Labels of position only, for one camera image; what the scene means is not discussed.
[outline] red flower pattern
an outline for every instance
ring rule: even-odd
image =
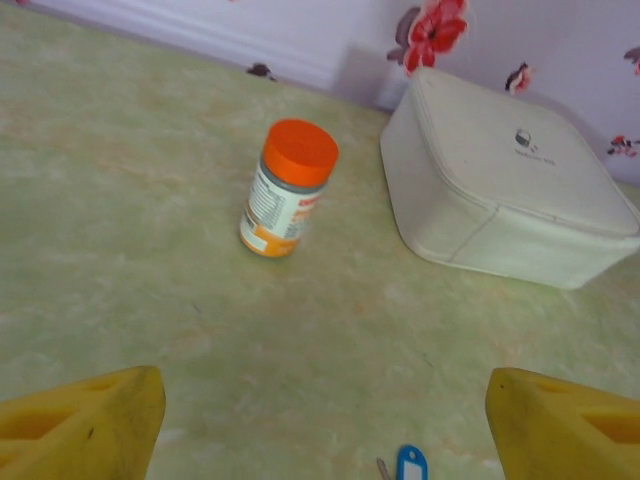
[[[467,22],[460,18],[465,8],[466,0],[427,2],[409,30],[403,59],[407,74],[420,66],[433,67],[437,54],[451,51],[467,30]]]

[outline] supplement bottle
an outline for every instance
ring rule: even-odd
[[[272,125],[240,221],[245,245],[267,257],[290,254],[338,155],[333,138],[312,123],[284,119]]]

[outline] logo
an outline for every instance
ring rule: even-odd
[[[554,162],[553,160],[547,157],[541,157],[537,155],[538,146],[531,143],[531,134],[526,130],[524,130],[523,128],[519,128],[518,130],[516,130],[515,139],[518,145],[520,145],[523,149],[526,149],[526,150],[522,150],[522,149],[516,148],[516,153],[518,155],[522,155],[523,157],[531,158],[539,162],[544,162],[548,165],[556,164],[556,162]]]

